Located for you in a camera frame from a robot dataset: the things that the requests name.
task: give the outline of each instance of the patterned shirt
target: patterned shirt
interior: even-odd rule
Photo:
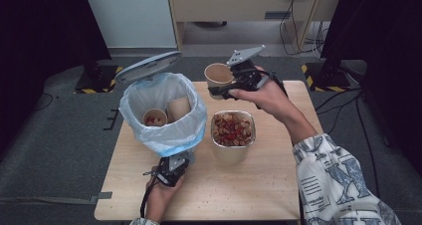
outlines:
[[[328,134],[293,148],[308,225],[400,225],[393,210],[366,187],[360,164]]]

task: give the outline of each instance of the paper cup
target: paper cup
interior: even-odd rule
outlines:
[[[236,117],[235,122],[240,124],[240,121],[247,122],[248,125],[245,125],[242,127],[241,132],[246,131],[249,135],[244,136],[246,139],[238,139],[238,141],[243,141],[242,144],[237,145],[226,145],[221,139],[222,136],[225,136],[226,132],[219,132],[219,129],[221,127],[226,128],[225,125],[218,125],[218,120],[221,119],[221,116],[224,116],[224,114],[233,115]],[[227,124],[227,121],[222,121],[221,124]],[[217,112],[214,114],[212,120],[211,120],[211,138],[213,140],[212,144],[212,151],[216,158],[222,162],[225,165],[235,165],[241,161],[243,161],[247,154],[248,150],[251,147],[251,145],[255,142],[255,125],[254,120],[252,119],[251,115],[247,112],[241,112],[241,111],[222,111]]]
[[[190,113],[189,99],[181,98],[168,102],[167,113],[169,122],[175,122]]]
[[[234,77],[230,72],[230,68],[224,64],[216,63],[208,66],[204,71],[205,78],[207,79],[208,88],[218,87],[222,88],[232,84]],[[222,96],[210,97],[215,100],[223,100]]]
[[[160,109],[151,109],[143,115],[142,123],[146,126],[163,126],[167,124],[167,114]]]

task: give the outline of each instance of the human hand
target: human hand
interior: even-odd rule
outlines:
[[[261,67],[257,66],[256,68],[260,71],[264,71]],[[284,113],[288,113],[289,110],[292,109],[292,103],[289,101],[286,94],[279,85],[271,79],[268,79],[255,92],[234,89],[230,90],[229,94],[237,99],[254,103],[281,122],[284,122]]]
[[[235,89],[230,90],[229,94],[239,100],[254,103],[282,122],[286,126],[293,143],[298,143],[317,134],[304,114],[288,99],[279,85],[271,79],[268,79],[255,92]]]
[[[149,193],[146,207],[145,218],[161,223],[164,217],[165,211],[167,210],[173,196],[183,186],[184,175],[179,178],[174,187],[169,187],[161,182],[155,180],[153,177],[146,183],[146,188],[154,182],[151,192]]]

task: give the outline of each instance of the gray carpet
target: gray carpet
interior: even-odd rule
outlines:
[[[126,67],[141,58],[113,60]],[[168,72],[182,73],[191,81],[205,81],[203,71],[206,66],[226,61],[227,58],[183,58]],[[268,71],[276,71],[283,80],[304,81],[301,65],[317,62],[317,59],[256,57],[253,61]],[[346,63],[357,70],[364,68],[361,62]],[[121,115],[117,116],[111,130],[105,128],[111,126],[109,117],[114,116],[113,110],[118,108],[119,99],[128,85],[116,85],[114,91],[108,94],[74,94],[74,86],[82,71],[82,67],[76,67],[46,81],[47,95],[40,98],[37,109],[28,118],[0,164],[0,198],[56,197],[88,200],[101,191],[122,124]],[[355,82],[352,83],[354,88],[359,87]],[[315,107],[335,94],[310,93]],[[343,105],[358,93],[344,93],[318,112]],[[320,114],[319,120],[324,131],[332,130],[330,135],[336,143],[359,159],[369,189],[396,211],[403,224],[419,224],[422,221],[422,178],[402,156],[399,148],[385,146],[369,106],[362,100],[358,101],[358,106],[369,135],[370,147],[354,101],[343,107],[338,117],[338,109]],[[120,221],[97,221],[94,211],[95,204],[1,204],[0,224],[120,224]]]

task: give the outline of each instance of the finger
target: finger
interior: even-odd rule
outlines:
[[[237,99],[253,103],[255,101],[254,95],[256,94],[256,92],[247,92],[240,89],[232,89],[229,90],[229,94]]]

